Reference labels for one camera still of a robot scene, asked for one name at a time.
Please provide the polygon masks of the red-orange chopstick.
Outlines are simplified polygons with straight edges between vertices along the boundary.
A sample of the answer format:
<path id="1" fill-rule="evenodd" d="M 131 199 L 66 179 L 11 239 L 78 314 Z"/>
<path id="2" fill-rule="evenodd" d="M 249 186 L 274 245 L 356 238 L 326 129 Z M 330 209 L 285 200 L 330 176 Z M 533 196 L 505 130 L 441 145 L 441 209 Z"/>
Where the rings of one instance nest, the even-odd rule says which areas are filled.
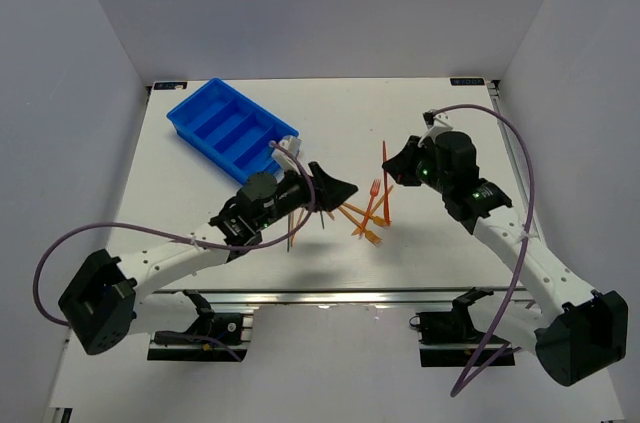
<path id="1" fill-rule="evenodd" d="M 383 164 L 383 171 L 386 173 L 386 170 L 384 169 L 384 164 L 387 161 L 387 147 L 386 147 L 386 141 L 382 141 L 382 164 Z"/>

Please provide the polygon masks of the red-orange plastic fork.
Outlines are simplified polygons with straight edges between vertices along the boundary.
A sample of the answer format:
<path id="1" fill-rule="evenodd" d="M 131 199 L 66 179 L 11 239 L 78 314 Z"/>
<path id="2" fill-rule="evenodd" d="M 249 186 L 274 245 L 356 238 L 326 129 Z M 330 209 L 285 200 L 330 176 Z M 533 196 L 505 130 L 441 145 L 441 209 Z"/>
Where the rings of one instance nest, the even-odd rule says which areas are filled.
<path id="1" fill-rule="evenodd" d="M 372 208 L 375 202 L 376 197 L 379 194 L 380 191 L 380 187 L 381 187 L 381 179 L 380 178 L 376 178 L 373 180 L 370 190 L 369 190 L 369 202 L 368 202 L 368 206 L 367 209 L 365 211 L 365 215 L 363 217 L 362 223 L 360 224 L 360 228 L 359 228 L 359 232 L 358 235 L 360 238 L 363 238 L 365 233 L 366 233 L 366 229 L 367 229 L 367 224 L 370 220 L 370 216 L 372 213 Z"/>

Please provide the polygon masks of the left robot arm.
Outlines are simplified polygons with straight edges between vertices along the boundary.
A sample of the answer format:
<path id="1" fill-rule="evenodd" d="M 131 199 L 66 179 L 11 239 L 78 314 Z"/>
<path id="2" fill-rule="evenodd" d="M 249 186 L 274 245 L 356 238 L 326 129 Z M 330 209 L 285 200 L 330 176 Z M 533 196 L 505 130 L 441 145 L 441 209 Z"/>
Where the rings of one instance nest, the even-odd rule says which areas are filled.
<path id="1" fill-rule="evenodd" d="M 162 290 L 188 275 L 227 264 L 262 242 L 262 232 L 298 208 L 333 211 L 357 193 L 318 163 L 311 176 L 289 170 L 282 179 L 251 175 L 220 212 L 187 237 L 112 256 L 90 254 L 59 299 L 59 307 L 88 355 L 104 353 L 126 336 L 149 333 L 160 343 L 235 342 L 208 301 L 195 290 Z"/>

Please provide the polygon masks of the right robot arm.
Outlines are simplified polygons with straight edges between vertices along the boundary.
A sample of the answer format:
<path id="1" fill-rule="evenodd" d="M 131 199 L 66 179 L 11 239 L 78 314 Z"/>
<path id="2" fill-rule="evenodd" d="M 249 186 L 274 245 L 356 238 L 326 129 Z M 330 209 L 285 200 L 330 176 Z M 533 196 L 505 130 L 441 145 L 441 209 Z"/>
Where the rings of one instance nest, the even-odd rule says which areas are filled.
<path id="1" fill-rule="evenodd" d="M 568 387 L 626 355 L 628 305 L 601 293 L 527 234 L 511 199 L 480 177 L 476 148 L 462 132 L 411 136 L 382 167 L 399 185 L 426 185 L 448 214 L 516 276 L 538 308 L 512 304 L 495 335 L 534 354 L 546 373 Z"/>

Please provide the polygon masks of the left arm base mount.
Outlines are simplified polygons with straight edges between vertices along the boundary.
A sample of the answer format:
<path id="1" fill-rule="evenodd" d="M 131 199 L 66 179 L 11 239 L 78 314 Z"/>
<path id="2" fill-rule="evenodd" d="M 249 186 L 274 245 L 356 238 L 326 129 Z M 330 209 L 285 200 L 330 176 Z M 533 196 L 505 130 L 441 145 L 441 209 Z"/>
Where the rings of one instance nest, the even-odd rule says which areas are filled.
<path id="1" fill-rule="evenodd" d="M 195 290 L 153 294 L 140 305 L 150 334 L 149 361 L 233 362 L 244 360 L 252 314 L 239 307 L 214 307 Z"/>

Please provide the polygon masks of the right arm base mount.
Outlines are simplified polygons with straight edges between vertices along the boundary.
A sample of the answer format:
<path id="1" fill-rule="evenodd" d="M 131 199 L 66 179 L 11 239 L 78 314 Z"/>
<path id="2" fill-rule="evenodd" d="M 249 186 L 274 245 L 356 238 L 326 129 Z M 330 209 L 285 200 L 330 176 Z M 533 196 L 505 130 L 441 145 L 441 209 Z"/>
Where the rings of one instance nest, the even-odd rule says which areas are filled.
<path id="1" fill-rule="evenodd" d="M 457 288 L 436 291 L 417 302 L 409 327 L 418 336 L 420 366 L 463 369 L 484 337 L 471 323 L 468 307 L 501 295 L 493 288 Z"/>

